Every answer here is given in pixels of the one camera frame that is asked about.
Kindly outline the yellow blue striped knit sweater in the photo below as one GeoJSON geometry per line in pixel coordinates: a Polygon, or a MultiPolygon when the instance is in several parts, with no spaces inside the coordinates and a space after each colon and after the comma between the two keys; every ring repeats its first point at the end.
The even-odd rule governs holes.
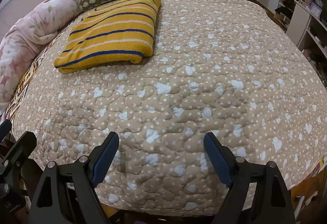
{"type": "Polygon", "coordinates": [[[70,73],[151,57],[160,6],[161,0],[118,0],[90,10],[72,28],[54,67],[70,73]]]}

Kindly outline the pink floral fluffy blanket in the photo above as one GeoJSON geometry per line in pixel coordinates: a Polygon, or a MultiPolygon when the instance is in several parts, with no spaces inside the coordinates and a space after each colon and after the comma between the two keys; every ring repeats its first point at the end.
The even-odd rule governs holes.
{"type": "Polygon", "coordinates": [[[79,0],[45,0],[5,34],[1,41],[1,114],[34,58],[81,12],[79,0]]]}

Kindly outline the beige dotted quilted bedspread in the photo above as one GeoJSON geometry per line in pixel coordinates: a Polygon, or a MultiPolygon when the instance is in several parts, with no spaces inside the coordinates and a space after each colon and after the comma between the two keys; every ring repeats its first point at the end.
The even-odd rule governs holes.
{"type": "Polygon", "coordinates": [[[32,158],[66,164],[109,132],[119,149],[97,189],[103,204],[158,215],[218,211],[227,194],[203,149],[215,134],[247,161],[274,161],[288,189],[326,160],[326,89],[282,29],[247,0],[161,0],[154,54],[60,73],[73,21],[30,68],[13,134],[32,158]]]}

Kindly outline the pink arched headboard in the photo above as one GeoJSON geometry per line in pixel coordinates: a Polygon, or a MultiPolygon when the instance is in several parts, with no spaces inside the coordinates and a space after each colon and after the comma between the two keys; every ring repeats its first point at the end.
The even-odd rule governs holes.
{"type": "Polygon", "coordinates": [[[45,0],[9,0],[0,12],[0,41],[9,29],[22,17],[45,0]]]}

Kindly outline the white cluttered shelf unit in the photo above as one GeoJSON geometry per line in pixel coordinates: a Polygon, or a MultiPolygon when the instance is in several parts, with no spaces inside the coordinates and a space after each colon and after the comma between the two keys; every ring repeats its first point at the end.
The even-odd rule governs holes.
{"type": "Polygon", "coordinates": [[[320,0],[279,0],[274,18],[326,85],[326,9],[320,0]]]}

